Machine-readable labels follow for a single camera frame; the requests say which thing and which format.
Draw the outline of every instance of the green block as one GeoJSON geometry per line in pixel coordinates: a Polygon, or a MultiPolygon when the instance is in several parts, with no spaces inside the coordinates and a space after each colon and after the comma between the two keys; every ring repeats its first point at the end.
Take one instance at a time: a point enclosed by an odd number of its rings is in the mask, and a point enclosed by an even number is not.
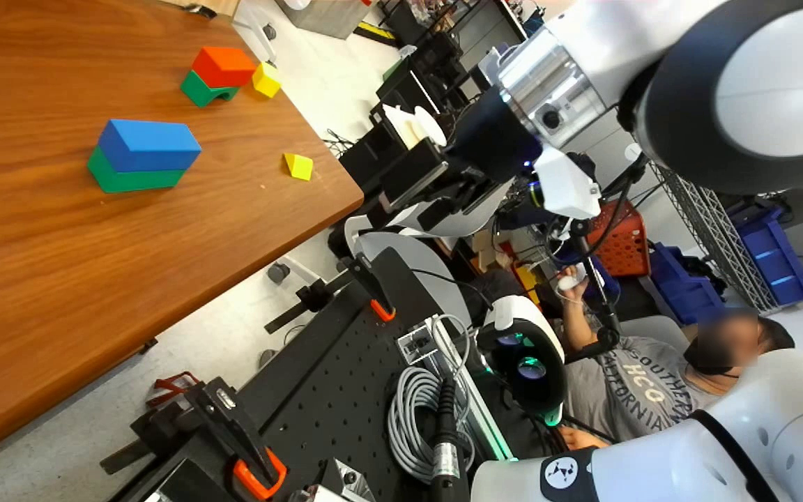
{"type": "Polygon", "coordinates": [[[92,152],[89,158],[89,171],[98,180],[101,190],[108,194],[172,188],[185,174],[184,171],[115,172],[111,167],[111,161],[101,151],[101,146],[96,146],[95,152],[92,152]]]}
{"type": "Polygon", "coordinates": [[[240,88],[214,88],[210,89],[203,79],[197,75],[197,71],[188,71],[188,76],[185,81],[181,83],[181,90],[185,93],[195,105],[203,108],[213,102],[215,98],[221,98],[225,101],[231,99],[237,94],[240,88]]]}

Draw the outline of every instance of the orange crate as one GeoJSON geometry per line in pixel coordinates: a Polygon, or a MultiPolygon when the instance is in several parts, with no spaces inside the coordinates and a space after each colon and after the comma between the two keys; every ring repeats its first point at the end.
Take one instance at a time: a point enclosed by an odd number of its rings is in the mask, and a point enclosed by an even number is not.
{"type": "MultiPolygon", "coordinates": [[[[596,243],[603,231],[606,231],[617,203],[616,200],[606,203],[599,216],[593,219],[593,230],[587,236],[590,245],[596,243]]],[[[643,216],[640,216],[630,201],[625,201],[618,220],[609,237],[597,250],[597,257],[612,277],[649,275],[650,251],[646,243],[643,216]]]]}

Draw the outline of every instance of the man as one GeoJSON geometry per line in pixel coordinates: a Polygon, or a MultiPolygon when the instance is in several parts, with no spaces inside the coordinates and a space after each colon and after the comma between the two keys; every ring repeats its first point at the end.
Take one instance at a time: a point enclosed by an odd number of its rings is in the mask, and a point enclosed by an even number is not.
{"type": "MultiPolygon", "coordinates": [[[[564,275],[575,276],[568,267],[564,275]]],[[[582,296],[587,280],[561,291],[561,340],[576,352],[597,340],[584,317],[582,296]]],[[[647,337],[622,337],[621,343],[593,359],[566,366],[568,396],[564,411],[590,428],[618,441],[662,431],[708,406],[733,387],[743,368],[762,353],[794,349],[779,322],[748,309],[730,309],[720,321],[700,327],[688,350],[647,337]]],[[[570,448],[606,446],[579,429],[561,428],[570,448]]]]}

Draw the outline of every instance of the man's hand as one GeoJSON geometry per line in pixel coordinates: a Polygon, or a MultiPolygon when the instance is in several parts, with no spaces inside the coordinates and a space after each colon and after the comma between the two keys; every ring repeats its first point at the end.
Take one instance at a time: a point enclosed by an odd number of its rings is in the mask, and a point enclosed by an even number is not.
{"type": "MultiPolygon", "coordinates": [[[[560,277],[577,277],[578,268],[576,266],[568,266],[560,272],[560,277]]],[[[582,282],[578,283],[574,288],[560,291],[560,295],[572,302],[580,302],[584,292],[587,290],[587,276],[584,276],[582,282]]]]}
{"type": "Polygon", "coordinates": [[[579,431],[579,429],[572,429],[564,425],[561,425],[557,429],[562,433],[569,450],[589,447],[605,448],[609,446],[609,443],[602,441],[602,439],[590,434],[590,432],[579,431]]]}

